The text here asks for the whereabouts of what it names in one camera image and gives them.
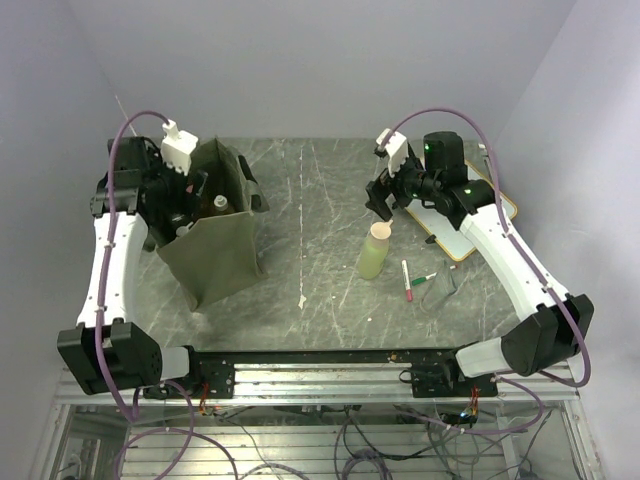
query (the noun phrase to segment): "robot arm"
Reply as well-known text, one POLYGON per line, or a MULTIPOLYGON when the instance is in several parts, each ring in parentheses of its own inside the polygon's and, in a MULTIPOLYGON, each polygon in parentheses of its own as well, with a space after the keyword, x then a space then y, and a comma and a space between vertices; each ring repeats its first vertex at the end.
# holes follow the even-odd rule
POLYGON ((191 367, 188 349, 160 348, 135 322, 137 267, 147 234, 160 246, 175 239, 176 229, 197 215, 207 181, 206 172, 189 175, 197 138, 177 132, 174 122, 165 131, 162 150, 144 137, 120 143, 114 166, 115 235, 106 298, 101 303, 98 285, 111 220, 106 176, 91 201, 96 247, 89 291, 76 328, 58 335, 58 351, 87 394, 107 391, 94 344, 100 304, 105 305, 102 348, 119 389, 183 377, 191 367))
MULTIPOLYGON (((378 145, 387 133, 386 130, 379 137, 378 145)), ((463 143, 458 135, 454 132, 428 134, 424 137, 424 151, 423 166, 408 147, 406 138, 397 132, 383 150, 377 149, 379 156, 389 155, 389 165, 378 179, 367 185, 367 207, 388 221, 392 213, 386 199, 393 195, 397 207, 404 208, 417 199, 425 208, 445 215, 490 265, 521 322, 500 338, 459 349, 456 361, 461 373, 465 377, 477 377, 514 370, 528 376, 577 354, 575 337, 546 289, 552 287, 564 299, 583 335, 593 315, 591 301, 585 295, 570 295, 508 222, 510 234, 543 273, 546 285, 541 285, 504 234, 491 186, 484 180, 468 180, 463 143)))

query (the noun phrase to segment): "white wall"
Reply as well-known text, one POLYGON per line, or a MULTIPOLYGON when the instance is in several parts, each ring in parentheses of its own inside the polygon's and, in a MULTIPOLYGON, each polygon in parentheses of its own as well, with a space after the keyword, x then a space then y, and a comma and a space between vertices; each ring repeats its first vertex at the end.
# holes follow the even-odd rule
POLYGON ((434 104, 497 136, 574 0, 69 3, 131 111, 201 135, 373 138, 434 104))
POLYGON ((640 3, 580 0, 500 134, 535 252, 596 314, 583 390, 609 478, 638 478, 640 3))
POLYGON ((122 115, 66 4, 0 3, 0 477, 25 479, 91 269, 89 199, 122 115))

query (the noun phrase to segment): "marker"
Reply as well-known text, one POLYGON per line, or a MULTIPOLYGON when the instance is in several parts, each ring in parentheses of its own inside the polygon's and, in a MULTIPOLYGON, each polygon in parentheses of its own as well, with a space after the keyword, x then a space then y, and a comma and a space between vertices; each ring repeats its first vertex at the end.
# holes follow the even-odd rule
MULTIPOLYGON (((451 265, 449 267, 449 270, 455 270, 456 268, 458 268, 457 265, 451 265)), ((421 283, 424 283, 427 280, 431 280, 437 274, 438 274, 438 272, 435 272, 435 273, 431 273, 431 274, 427 275, 426 277, 418 277, 418 278, 416 278, 414 280, 411 280, 411 286, 415 287, 416 285, 420 285, 421 283)))
POLYGON ((409 280, 409 267, 407 261, 402 260, 402 276, 404 277, 404 289, 407 292, 407 301, 413 301, 413 292, 411 291, 411 280, 409 280))

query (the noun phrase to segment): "plastic bottle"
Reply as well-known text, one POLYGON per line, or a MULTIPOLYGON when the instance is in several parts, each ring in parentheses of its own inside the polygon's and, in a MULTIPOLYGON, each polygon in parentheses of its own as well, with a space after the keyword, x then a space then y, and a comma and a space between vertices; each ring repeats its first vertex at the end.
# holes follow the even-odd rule
POLYGON ((233 207, 229 204, 227 197, 218 195, 213 199, 213 206, 216 209, 216 215, 229 215, 235 213, 233 207))
POLYGON ((375 278, 382 270, 384 259, 389 252, 391 222, 376 222, 371 225, 362 253, 358 259, 358 273, 365 280, 375 278))

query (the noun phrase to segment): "yellow bottle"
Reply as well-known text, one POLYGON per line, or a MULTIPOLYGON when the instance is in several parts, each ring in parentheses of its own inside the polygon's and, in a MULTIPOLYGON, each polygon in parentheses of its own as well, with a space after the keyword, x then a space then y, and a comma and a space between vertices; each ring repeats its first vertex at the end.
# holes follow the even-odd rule
POLYGON ((358 273, 365 280, 375 278, 382 270, 384 259, 389 252, 391 222, 376 222, 371 225, 362 253, 358 259, 358 273))

